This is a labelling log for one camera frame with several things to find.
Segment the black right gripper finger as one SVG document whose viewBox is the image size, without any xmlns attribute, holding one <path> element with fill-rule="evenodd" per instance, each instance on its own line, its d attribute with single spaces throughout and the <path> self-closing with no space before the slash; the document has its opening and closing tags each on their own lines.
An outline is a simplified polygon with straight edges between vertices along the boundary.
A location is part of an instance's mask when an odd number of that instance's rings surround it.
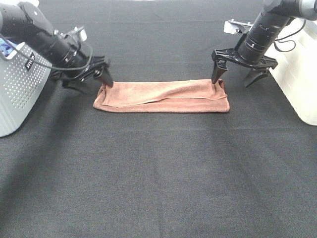
<svg viewBox="0 0 317 238">
<path fill-rule="evenodd" d="M 227 72 L 226 60 L 215 59 L 211 75 L 212 84 L 216 84 L 225 72 Z"/>
<path fill-rule="evenodd" d="M 253 67 L 250 69 L 249 73 L 244 78 L 244 86 L 249 87 L 251 84 L 267 77 L 269 74 L 269 67 Z"/>
</svg>

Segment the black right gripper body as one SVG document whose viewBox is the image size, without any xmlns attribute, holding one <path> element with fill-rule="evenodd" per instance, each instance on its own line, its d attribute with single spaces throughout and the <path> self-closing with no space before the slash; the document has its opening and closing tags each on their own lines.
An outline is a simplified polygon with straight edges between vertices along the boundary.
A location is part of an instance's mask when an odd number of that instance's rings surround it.
<svg viewBox="0 0 317 238">
<path fill-rule="evenodd" d="M 250 63 L 247 62 L 245 59 L 240 57 L 233 48 L 229 49 L 222 49 L 222 50 L 214 50 L 211 54 L 214 67 L 223 67 L 226 68 L 226 62 L 232 62 L 238 64 L 243 67 L 248 68 L 262 68 L 262 67 L 269 67 L 269 68 L 276 68 L 278 62 L 274 58 L 270 58 L 267 56 L 263 56 L 258 63 Z"/>
</svg>

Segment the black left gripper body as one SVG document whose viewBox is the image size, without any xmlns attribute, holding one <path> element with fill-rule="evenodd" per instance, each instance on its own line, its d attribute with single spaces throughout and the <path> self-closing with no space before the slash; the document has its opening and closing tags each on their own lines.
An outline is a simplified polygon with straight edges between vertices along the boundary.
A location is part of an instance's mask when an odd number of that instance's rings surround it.
<svg viewBox="0 0 317 238">
<path fill-rule="evenodd" d="M 93 70 L 96 66 L 107 65 L 109 67 L 109 63 L 106 62 L 105 56 L 92 56 L 89 64 L 85 66 L 83 69 L 77 70 L 54 70 L 51 72 L 51 79 L 53 80 L 79 80 L 84 82 L 88 78 L 93 78 Z"/>
</svg>

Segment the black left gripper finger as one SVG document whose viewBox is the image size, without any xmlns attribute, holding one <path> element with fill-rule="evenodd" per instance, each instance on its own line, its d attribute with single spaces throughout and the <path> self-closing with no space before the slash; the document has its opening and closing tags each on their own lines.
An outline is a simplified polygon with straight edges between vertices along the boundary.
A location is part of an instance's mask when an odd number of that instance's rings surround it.
<svg viewBox="0 0 317 238">
<path fill-rule="evenodd" d="M 101 83 L 112 87 L 113 86 L 113 78 L 108 70 L 107 65 L 101 65 L 101 66 L 96 66 L 94 67 L 93 70 L 93 78 L 95 80 L 100 81 Z"/>
<path fill-rule="evenodd" d="M 88 87 L 85 82 L 79 80 L 62 80 L 62 87 L 65 89 L 71 89 L 83 94 L 88 94 Z"/>
</svg>

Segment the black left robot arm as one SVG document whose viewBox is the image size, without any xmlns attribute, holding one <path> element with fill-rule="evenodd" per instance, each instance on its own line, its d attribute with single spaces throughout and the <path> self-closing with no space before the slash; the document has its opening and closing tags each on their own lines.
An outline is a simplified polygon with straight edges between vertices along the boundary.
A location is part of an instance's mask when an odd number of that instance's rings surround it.
<svg viewBox="0 0 317 238">
<path fill-rule="evenodd" d="M 82 44 L 87 39 L 84 27 L 60 33 L 30 2 L 1 3 L 0 36 L 10 46 L 25 43 L 51 63 L 50 76 L 61 80 L 64 88 L 85 92 L 84 81 L 88 78 L 113 86 L 105 58 L 82 51 Z"/>
</svg>

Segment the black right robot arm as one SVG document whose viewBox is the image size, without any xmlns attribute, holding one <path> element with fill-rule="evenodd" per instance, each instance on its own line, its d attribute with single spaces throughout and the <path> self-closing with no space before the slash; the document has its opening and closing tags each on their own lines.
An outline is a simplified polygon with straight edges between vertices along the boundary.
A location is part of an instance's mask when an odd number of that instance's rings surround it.
<svg viewBox="0 0 317 238">
<path fill-rule="evenodd" d="M 265 56 L 268 48 L 277 40 L 279 33 L 295 18 L 315 21 L 317 2 L 315 0 L 265 0 L 264 6 L 250 30 L 243 33 L 234 48 L 214 50 L 211 81 L 216 84 L 227 71 L 230 61 L 250 68 L 244 79 L 245 87 L 269 75 L 278 63 Z"/>
</svg>

